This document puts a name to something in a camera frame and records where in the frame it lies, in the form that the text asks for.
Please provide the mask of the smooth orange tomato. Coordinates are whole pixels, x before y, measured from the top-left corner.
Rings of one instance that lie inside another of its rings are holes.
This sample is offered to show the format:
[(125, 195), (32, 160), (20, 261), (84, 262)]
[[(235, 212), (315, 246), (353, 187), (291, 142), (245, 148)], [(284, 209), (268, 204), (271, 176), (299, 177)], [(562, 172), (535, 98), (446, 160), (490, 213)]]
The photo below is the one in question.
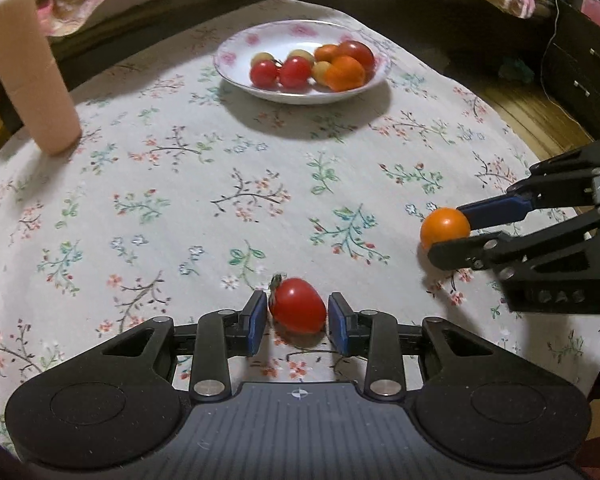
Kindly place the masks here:
[(422, 222), (419, 239), (425, 252), (434, 244), (468, 237), (471, 227), (466, 216), (454, 208), (438, 208), (431, 211)]

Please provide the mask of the cherry tomato with stem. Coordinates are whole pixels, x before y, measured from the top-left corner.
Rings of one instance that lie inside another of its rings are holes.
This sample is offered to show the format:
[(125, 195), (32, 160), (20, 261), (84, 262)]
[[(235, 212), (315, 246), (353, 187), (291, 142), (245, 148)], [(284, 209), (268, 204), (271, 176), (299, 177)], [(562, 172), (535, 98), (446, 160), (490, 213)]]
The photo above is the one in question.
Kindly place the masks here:
[(288, 332), (300, 335), (319, 333), (326, 323), (324, 301), (302, 278), (275, 274), (270, 281), (268, 310), (274, 321)]

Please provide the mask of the small orange mandarin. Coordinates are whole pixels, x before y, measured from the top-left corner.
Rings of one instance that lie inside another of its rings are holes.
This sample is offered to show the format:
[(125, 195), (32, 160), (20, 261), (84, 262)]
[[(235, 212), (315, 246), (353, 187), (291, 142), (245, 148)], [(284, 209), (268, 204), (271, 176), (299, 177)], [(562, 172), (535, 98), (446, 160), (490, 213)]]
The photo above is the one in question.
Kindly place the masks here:
[(331, 63), (338, 53), (338, 46), (336, 44), (323, 44), (321, 47), (315, 49), (313, 56), (315, 62), (327, 62)]

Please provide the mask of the pale longan fruit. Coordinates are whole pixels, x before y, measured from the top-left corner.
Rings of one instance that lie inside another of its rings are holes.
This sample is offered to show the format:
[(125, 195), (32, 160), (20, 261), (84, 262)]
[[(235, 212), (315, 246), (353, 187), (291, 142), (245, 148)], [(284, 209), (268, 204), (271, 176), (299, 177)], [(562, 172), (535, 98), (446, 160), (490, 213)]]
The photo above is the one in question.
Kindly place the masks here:
[(288, 54), (287, 58), (304, 58), (311, 65), (313, 65), (315, 63), (315, 58), (314, 58), (313, 54), (306, 50), (302, 50), (302, 49), (297, 49), (297, 50), (291, 51)]

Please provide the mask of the dark drawer cabinet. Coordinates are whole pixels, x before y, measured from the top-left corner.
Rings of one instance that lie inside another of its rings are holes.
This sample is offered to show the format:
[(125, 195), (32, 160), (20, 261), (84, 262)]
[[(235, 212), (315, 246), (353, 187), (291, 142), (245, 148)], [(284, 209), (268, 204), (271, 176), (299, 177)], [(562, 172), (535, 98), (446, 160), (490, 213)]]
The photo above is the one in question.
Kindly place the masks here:
[(600, 26), (562, 1), (542, 63), (542, 83), (592, 138), (600, 139)]

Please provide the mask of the floral white tablecloth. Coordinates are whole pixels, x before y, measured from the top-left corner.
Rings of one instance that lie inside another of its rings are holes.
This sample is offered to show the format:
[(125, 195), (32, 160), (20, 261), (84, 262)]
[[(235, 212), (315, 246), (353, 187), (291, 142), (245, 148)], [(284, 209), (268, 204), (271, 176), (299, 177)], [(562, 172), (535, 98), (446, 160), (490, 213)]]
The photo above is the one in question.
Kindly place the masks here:
[[(314, 18), (390, 55), (382, 86), (332, 105), (265, 102), (213, 64), (238, 30)], [(0, 443), (26, 380), (154, 316), (240, 308), (274, 274), (403, 323), (428, 315), (591, 389), (600, 316), (518, 314), (494, 277), (427, 268), (430, 211), (501, 193), (534, 154), (497, 110), (350, 16), (268, 0), (189, 29), (74, 92), (82, 138), (0, 151)]]

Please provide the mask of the large red tomato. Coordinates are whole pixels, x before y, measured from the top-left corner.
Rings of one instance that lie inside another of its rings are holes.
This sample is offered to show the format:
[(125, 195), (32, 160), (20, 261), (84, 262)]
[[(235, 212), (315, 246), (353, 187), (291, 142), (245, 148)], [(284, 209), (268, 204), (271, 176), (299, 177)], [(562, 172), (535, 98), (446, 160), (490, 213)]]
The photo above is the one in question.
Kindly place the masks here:
[(362, 44), (359, 41), (349, 40), (338, 44), (336, 56), (350, 56), (350, 58), (354, 58), (355, 61), (358, 61), (363, 66), (366, 72), (371, 72), (375, 68), (375, 57), (372, 50), (366, 44)]

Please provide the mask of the oval red tomato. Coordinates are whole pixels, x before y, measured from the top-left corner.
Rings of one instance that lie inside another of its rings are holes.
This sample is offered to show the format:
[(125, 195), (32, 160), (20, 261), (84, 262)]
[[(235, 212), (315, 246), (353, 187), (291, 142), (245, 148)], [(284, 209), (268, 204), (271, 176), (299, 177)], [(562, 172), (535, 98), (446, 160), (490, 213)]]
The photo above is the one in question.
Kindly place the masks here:
[(302, 56), (292, 56), (279, 69), (279, 83), (285, 89), (306, 88), (312, 73), (312, 63)]

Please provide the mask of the red cherry tomato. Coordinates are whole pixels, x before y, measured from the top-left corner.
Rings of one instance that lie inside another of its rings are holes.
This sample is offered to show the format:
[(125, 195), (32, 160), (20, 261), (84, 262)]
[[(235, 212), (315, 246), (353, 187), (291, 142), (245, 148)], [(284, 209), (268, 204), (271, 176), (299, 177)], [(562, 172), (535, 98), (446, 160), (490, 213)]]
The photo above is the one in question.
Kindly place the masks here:
[(258, 61), (250, 68), (250, 81), (260, 89), (271, 89), (278, 81), (279, 69), (272, 60)]

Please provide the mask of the white floral plate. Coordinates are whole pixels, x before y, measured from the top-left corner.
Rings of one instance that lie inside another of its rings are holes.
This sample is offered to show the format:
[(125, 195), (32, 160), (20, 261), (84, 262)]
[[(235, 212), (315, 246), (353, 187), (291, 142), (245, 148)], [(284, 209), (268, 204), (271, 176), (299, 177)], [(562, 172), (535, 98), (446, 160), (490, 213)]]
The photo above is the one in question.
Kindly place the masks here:
[[(322, 44), (358, 40), (366, 44), (375, 58), (375, 68), (365, 86), (343, 92), (332, 92), (312, 81), (305, 89), (261, 89), (253, 85), (249, 73), (252, 58), (268, 52), (279, 60), (293, 50), (314, 51)], [(359, 30), (326, 21), (283, 20), (264, 23), (241, 32), (222, 42), (214, 55), (214, 67), (221, 78), (234, 87), (265, 101), (291, 105), (323, 105), (343, 101), (378, 87), (390, 73), (392, 61), (388, 53), (373, 39)]]

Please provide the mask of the brown longan left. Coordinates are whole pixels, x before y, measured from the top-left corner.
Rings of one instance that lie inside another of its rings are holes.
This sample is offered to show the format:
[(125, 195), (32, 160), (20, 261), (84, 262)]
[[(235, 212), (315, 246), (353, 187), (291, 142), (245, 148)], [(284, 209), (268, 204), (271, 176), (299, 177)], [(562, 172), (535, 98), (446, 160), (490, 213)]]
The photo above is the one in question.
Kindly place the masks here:
[(266, 62), (266, 61), (274, 62), (275, 58), (272, 54), (269, 54), (268, 52), (258, 52), (257, 54), (253, 55), (253, 58), (251, 59), (250, 64), (252, 66), (255, 66), (261, 62)]

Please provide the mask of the pink ribbed bottle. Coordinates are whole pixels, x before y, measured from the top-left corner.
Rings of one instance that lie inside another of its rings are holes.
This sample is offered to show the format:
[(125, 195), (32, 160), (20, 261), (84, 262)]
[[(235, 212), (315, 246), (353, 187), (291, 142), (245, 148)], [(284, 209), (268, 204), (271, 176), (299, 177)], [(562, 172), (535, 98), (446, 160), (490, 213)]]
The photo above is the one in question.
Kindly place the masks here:
[(42, 152), (57, 155), (79, 140), (79, 116), (35, 0), (0, 0), (0, 81)]

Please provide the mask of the dark sofa frame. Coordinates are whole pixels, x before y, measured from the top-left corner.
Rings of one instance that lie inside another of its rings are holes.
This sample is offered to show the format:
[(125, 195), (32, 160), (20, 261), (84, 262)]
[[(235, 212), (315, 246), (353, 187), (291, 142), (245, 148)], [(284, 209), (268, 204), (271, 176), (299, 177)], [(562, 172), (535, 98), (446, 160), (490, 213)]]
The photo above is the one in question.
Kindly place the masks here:
[[(70, 89), (185, 29), (264, 0), (152, 0), (52, 43)], [(515, 18), (486, 0), (299, 0), (342, 11), (445, 75), (495, 75), (505, 60), (540, 69), (555, 12)]]

